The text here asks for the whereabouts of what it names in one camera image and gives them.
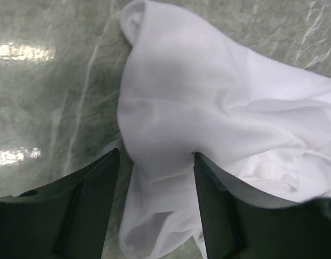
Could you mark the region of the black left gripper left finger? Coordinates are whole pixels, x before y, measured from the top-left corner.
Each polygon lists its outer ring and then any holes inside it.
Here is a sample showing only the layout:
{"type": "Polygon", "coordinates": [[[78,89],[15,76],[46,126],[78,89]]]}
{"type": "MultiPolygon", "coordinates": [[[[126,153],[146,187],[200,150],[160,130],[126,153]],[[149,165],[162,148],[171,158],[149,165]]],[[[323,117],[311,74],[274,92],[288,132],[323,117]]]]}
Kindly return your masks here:
{"type": "Polygon", "coordinates": [[[101,258],[119,164],[113,149],[50,184],[0,197],[0,258],[101,258]]]}

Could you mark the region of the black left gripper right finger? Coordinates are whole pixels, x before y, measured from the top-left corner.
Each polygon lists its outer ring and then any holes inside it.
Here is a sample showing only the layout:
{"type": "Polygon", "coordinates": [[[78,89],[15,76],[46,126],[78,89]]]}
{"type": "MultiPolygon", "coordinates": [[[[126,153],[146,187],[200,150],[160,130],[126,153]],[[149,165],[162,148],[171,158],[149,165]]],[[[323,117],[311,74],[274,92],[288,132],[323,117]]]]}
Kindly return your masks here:
{"type": "Polygon", "coordinates": [[[202,153],[194,175],[208,258],[331,258],[331,198],[281,199],[202,153]]]}

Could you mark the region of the white t-shirt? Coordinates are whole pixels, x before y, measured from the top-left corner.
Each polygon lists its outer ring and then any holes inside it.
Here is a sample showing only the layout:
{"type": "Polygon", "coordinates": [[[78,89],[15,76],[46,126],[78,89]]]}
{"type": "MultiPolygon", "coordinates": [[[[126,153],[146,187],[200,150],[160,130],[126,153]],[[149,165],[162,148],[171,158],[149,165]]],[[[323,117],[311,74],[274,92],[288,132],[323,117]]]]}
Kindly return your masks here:
{"type": "Polygon", "coordinates": [[[118,125],[134,166],[119,244],[161,258],[194,238],[206,256],[193,154],[269,194],[331,197],[331,78],[264,57],[176,5],[132,1],[118,125]]]}

